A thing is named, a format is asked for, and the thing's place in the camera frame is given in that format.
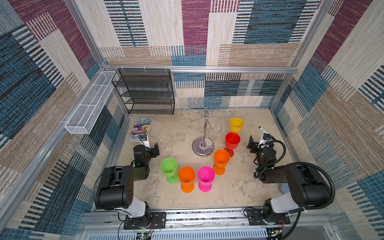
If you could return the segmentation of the blue grey sponge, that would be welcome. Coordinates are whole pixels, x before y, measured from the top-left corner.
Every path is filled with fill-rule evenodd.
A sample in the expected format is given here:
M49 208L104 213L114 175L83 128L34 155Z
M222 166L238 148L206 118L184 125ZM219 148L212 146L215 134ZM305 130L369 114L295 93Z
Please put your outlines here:
M289 188L289 185L288 183L282 183L280 184L279 186L279 190L282 194L286 194L286 193L289 193L290 192L290 188Z

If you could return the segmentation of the green plastic wine glass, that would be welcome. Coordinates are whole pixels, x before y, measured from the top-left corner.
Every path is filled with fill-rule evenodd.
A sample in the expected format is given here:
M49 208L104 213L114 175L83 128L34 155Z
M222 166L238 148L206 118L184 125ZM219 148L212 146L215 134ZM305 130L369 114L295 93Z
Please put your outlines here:
M167 177L170 184L175 184L179 181L178 164L173 158L166 158L161 163L161 171Z

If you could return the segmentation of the orange wine glass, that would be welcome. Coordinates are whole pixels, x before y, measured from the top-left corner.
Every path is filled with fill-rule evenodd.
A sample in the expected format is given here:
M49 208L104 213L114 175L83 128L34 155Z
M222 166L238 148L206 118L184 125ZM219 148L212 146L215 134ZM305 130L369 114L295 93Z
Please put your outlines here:
M220 176L225 173L225 167L229 163L230 154L226 150L217 150L214 153L213 170L216 175Z
M181 189L184 193L191 193L195 187L195 170L189 166L182 167L179 170L179 181Z

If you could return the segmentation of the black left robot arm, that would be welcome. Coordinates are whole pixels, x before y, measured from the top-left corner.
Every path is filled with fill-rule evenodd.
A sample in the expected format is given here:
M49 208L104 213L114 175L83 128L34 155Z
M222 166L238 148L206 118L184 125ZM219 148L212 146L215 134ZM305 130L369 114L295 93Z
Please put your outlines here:
M150 174L149 163L160 155L159 145L133 148L134 160L130 165L105 168L97 179L98 188L94 201L98 210L117 210L126 215L128 229L147 229L153 224L147 202L134 196L134 182L146 180Z

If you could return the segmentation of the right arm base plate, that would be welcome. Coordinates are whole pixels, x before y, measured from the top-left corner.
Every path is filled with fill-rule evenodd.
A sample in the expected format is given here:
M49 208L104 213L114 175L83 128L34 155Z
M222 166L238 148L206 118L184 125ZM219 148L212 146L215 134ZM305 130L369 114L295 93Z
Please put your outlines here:
M291 223L288 214L272 213L264 218L261 208L247 207L243 210L243 214L248 219L250 226L289 225Z

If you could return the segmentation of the red plastic wine glass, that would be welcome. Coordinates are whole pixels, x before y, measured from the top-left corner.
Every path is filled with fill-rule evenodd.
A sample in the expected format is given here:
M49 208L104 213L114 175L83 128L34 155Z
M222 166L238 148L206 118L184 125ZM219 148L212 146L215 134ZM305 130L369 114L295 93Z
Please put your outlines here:
M224 150L226 150L229 155L230 155L230 158L232 158L234 156L234 149L236 149L239 145L239 143L241 142L241 137L236 134L236 133L228 133L225 137L225 148Z

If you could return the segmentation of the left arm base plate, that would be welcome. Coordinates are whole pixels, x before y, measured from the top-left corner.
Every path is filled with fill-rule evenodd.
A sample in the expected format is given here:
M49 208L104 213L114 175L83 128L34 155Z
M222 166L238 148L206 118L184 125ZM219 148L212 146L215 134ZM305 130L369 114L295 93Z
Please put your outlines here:
M166 227L166 220L166 212L154 212L133 219L126 217L123 228L124 230L149 230L155 226L155 229L164 229Z

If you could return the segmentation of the aluminium mounting rail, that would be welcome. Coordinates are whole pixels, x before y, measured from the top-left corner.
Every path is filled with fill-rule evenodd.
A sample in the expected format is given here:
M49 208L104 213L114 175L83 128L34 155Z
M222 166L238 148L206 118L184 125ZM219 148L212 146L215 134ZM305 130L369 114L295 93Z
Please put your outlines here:
M159 209L166 217L154 229L126 230L123 214L99 211L85 213L77 230L77 240L279 240L296 215L275 225L245 216L245 208Z

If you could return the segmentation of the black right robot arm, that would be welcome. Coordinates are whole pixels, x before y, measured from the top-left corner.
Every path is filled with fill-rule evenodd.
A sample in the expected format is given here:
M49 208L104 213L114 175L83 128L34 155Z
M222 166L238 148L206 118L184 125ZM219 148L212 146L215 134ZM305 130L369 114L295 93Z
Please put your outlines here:
M323 209L333 203L336 187L322 168L307 162L277 165L287 153L282 141L264 134L259 142L250 138L247 148L256 155L255 179L264 184L288 184L289 187L282 196L265 201L260 214L266 225L275 224L287 214Z

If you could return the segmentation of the black mesh shelf rack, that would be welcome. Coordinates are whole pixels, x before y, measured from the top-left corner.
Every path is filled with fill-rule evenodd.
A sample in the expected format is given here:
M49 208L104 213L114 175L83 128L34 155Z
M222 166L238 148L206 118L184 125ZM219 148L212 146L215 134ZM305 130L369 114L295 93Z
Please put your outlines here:
M118 69L112 84L129 114L174 114L175 95L170 70Z

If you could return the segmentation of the chrome wine glass rack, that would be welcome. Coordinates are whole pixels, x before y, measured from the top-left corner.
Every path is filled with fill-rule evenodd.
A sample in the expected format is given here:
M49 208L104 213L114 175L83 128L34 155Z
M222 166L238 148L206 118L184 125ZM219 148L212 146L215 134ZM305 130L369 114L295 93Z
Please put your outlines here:
M195 120L191 120L188 124L189 128L192 131L198 131L201 127L197 123L198 120L203 119L204 120L204 126L203 126L203 135L201 137L196 138L192 143L192 150L193 152L199 156L199 157L208 157L211 155L215 149L214 142L207 137L207 128L211 129L214 132L220 132L223 127L220 124L216 124L214 127L211 126L209 119L211 118L229 118L233 115L232 111L230 110L223 110L223 114L221 116L216 116L214 112L221 107L222 100L220 98L215 98L213 103L216 105L213 109L210 107L205 106L205 102L202 98L198 98L194 100L195 105L199 105L199 103L203 103L203 109L193 110L191 108L184 108L181 110L181 115L185 118L187 118L190 115L190 112L194 112L199 117Z

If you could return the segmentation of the pink plastic wine glass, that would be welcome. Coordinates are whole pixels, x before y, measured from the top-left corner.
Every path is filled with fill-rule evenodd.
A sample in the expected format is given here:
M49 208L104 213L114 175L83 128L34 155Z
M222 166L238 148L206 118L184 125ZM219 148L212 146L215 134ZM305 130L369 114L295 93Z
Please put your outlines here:
M215 179L215 172L211 167L205 166L198 171L199 189L207 193L212 189L212 183Z

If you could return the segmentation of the yellow plastic wine glass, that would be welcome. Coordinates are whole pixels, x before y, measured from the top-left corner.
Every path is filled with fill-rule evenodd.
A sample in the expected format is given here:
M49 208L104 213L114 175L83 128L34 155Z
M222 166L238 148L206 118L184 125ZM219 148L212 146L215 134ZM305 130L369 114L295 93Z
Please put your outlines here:
M230 131L231 133L240 133L244 127L245 123L240 118L232 118L230 120Z

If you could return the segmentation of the orange wine glass front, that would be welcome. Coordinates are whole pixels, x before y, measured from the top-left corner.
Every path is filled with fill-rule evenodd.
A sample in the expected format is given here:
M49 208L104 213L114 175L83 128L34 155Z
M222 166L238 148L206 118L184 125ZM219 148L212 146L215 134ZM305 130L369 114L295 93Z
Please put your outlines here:
M214 153L213 170L216 175L220 176L225 173L225 167L229 163L230 154L226 150L217 150Z

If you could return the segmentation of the treehouse paperback book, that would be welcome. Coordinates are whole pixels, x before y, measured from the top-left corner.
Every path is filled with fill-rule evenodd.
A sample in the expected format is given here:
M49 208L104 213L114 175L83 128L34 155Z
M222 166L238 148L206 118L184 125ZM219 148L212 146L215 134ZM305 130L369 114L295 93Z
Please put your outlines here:
M132 128L129 140L133 142L139 142L139 136L149 137L152 125L152 118L138 118Z

